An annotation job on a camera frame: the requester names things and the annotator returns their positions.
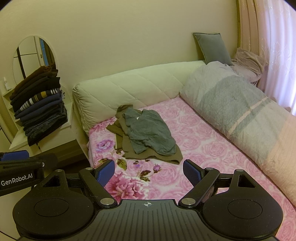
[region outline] stack of folded clothes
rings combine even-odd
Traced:
[[[116,134],[115,149],[122,149],[127,159],[154,157],[179,164],[182,153],[160,115],[154,110],[140,111],[132,107],[119,107],[117,120],[106,128]]]
[[[41,66],[14,89],[10,104],[32,146],[68,121],[55,64]]]

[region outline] bed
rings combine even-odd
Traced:
[[[190,73],[202,65],[202,61],[194,61],[151,66],[75,86],[73,96],[83,128],[89,135],[91,166],[98,167],[107,159],[116,162],[115,175],[105,189],[117,201],[175,199],[178,202],[192,188],[183,174],[183,162],[175,165],[152,158],[125,159],[122,151],[114,149],[115,135],[106,129],[115,122],[116,109],[122,104],[155,110],[168,125],[183,160],[190,159],[203,168],[214,167],[223,173],[246,170],[283,209],[284,219],[277,237],[281,241],[295,240],[296,211],[290,201],[252,160],[178,96]]]

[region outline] comforter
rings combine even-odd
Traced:
[[[192,73],[180,95],[296,205],[295,116],[219,62]]]

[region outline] headboard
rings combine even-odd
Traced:
[[[73,97],[84,131],[88,134],[95,124],[115,116],[123,104],[138,109],[175,98],[188,76],[204,64],[160,64],[80,82],[73,88]]]

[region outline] metal screw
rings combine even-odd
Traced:
[[[109,206],[109,205],[112,205],[114,203],[114,199],[109,198],[109,197],[105,197],[105,198],[100,200],[100,203],[102,203],[103,205]]]
[[[190,205],[193,205],[195,203],[195,200],[193,198],[187,197],[187,198],[183,198],[181,200],[181,203],[190,206]]]

